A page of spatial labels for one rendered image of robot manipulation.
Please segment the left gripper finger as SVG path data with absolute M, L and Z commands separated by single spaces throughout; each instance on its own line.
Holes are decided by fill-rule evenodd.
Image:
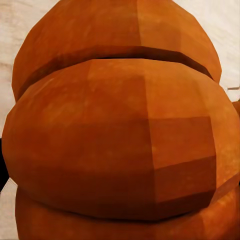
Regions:
M 2 154 L 2 139 L 0 138 L 0 192 L 9 180 L 9 173 Z

